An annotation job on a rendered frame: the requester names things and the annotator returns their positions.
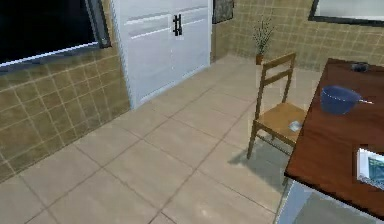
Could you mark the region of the small dark grey dish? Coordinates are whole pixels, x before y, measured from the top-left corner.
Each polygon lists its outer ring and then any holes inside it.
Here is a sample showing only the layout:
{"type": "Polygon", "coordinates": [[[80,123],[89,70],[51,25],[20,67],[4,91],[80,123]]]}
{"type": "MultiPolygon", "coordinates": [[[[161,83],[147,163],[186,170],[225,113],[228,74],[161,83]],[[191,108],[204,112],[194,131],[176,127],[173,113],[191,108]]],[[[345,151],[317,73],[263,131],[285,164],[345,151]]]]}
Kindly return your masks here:
{"type": "Polygon", "coordinates": [[[366,62],[356,62],[351,64],[351,70],[355,72],[366,72],[369,64],[366,62]]]}

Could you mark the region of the brown wooden chair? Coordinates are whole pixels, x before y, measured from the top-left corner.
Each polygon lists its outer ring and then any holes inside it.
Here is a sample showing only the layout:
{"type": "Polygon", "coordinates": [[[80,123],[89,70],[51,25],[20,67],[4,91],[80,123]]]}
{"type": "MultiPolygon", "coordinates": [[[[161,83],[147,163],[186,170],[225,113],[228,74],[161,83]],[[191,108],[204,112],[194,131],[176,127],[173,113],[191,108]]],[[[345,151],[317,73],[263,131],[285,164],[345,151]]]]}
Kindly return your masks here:
{"type": "Polygon", "coordinates": [[[296,53],[291,52],[281,57],[272,59],[268,62],[264,62],[262,65],[254,119],[252,122],[252,130],[247,147],[246,157],[248,159],[250,159],[252,156],[256,138],[259,138],[262,141],[268,143],[287,156],[290,156],[291,153],[275,144],[273,140],[278,139],[291,148],[294,148],[296,145],[296,141],[300,133],[300,128],[297,130],[292,130],[290,125],[293,122],[302,124],[305,120],[307,111],[287,102],[287,97],[293,77],[295,59],[296,53]],[[267,77],[268,70],[280,66],[284,63],[289,63],[289,67],[287,69],[280,71],[271,77],[267,77]],[[287,78],[287,82],[285,85],[282,101],[275,107],[265,112],[261,112],[261,103],[265,87],[284,77],[287,78]]]}

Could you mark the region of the potted green house plant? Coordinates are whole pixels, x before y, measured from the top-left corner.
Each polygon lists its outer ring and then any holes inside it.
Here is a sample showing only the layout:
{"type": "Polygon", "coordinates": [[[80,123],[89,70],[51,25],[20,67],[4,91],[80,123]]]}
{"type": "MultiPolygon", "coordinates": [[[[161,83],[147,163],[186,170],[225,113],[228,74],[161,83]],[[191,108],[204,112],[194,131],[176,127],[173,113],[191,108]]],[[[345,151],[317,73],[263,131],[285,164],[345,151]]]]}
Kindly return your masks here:
{"type": "Polygon", "coordinates": [[[255,41],[255,62],[257,65],[260,65],[263,61],[273,29],[271,18],[262,18],[254,27],[253,39],[255,41]]]}

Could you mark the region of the dark red-brown wooden table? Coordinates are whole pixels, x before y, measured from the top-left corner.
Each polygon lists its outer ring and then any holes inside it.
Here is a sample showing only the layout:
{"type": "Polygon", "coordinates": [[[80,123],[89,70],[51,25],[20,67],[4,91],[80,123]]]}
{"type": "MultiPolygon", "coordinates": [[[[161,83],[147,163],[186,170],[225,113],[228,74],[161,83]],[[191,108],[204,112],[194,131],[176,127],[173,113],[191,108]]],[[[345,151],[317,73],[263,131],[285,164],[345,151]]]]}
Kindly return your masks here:
{"type": "Polygon", "coordinates": [[[340,201],[384,224],[384,191],[357,179],[357,151],[384,155],[384,67],[354,72],[352,63],[330,58],[285,169],[292,180],[276,224],[294,224],[313,193],[340,201]],[[328,85],[352,89],[367,101],[345,115],[321,109],[321,90],[328,85]]]}

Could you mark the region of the white room door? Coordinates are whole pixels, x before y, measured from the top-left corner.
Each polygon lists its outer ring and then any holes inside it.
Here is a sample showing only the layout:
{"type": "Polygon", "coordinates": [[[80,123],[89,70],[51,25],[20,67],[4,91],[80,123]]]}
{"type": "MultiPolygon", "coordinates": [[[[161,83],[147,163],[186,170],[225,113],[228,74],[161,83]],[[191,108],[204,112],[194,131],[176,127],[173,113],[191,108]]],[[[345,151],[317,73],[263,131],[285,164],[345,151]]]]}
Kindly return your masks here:
{"type": "Polygon", "coordinates": [[[210,66],[213,0],[111,0],[111,10],[133,109],[210,66]]]}

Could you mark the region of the white book with green cover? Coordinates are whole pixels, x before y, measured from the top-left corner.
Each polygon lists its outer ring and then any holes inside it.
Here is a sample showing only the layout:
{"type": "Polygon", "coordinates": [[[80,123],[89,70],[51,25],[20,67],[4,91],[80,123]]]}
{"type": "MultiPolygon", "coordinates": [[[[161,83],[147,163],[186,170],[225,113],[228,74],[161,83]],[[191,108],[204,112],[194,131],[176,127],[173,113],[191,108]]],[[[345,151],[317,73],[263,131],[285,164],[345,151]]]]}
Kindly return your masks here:
{"type": "Polygon", "coordinates": [[[359,181],[384,191],[384,155],[359,148],[356,175],[359,181]]]}

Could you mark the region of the dark framed picture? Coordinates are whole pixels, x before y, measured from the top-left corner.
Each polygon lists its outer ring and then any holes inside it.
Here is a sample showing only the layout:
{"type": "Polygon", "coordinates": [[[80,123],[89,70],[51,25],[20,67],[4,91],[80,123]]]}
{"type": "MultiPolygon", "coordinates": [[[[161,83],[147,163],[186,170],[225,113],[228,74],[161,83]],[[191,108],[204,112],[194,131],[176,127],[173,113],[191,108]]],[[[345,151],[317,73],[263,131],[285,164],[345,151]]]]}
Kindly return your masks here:
{"type": "Polygon", "coordinates": [[[218,24],[233,18],[234,0],[213,0],[212,23],[218,24]]]}

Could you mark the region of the blue bowl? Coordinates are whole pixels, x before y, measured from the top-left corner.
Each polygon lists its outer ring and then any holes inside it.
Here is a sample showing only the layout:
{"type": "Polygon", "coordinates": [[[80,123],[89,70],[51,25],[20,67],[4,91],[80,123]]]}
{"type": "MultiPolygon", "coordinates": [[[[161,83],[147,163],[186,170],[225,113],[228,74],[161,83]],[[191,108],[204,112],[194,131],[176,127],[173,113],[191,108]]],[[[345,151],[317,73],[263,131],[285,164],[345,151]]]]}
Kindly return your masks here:
{"type": "Polygon", "coordinates": [[[354,90],[337,85],[325,86],[320,93],[321,109],[335,115],[348,113],[361,99],[354,90]]]}

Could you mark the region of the black framed pale window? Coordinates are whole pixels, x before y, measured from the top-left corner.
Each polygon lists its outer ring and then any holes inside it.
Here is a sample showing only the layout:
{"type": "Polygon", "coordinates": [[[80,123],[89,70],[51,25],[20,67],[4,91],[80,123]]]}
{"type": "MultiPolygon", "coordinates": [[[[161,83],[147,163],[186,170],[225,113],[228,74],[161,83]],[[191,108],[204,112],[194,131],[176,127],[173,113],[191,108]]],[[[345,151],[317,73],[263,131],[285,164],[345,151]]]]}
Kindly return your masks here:
{"type": "Polygon", "coordinates": [[[308,20],[384,27],[384,0],[313,0],[308,20]]]}

